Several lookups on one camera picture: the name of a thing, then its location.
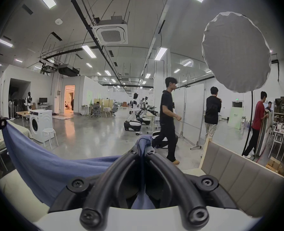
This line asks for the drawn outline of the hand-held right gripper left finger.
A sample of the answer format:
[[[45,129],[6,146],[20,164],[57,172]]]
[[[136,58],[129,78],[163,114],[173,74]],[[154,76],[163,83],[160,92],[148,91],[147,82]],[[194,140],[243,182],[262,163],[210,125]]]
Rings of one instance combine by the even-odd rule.
[[[82,208],[79,222],[86,230],[101,230],[110,207],[131,209],[144,198],[144,168],[139,146],[133,146],[102,174],[71,179],[55,199],[48,213]]]

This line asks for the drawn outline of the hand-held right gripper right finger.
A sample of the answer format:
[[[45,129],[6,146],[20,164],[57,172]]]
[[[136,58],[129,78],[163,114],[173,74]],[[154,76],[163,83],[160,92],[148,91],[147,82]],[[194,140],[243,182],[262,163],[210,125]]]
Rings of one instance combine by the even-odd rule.
[[[215,177],[183,173],[153,147],[145,148],[145,192],[156,209],[178,206],[185,229],[206,226],[206,206],[239,209]]]

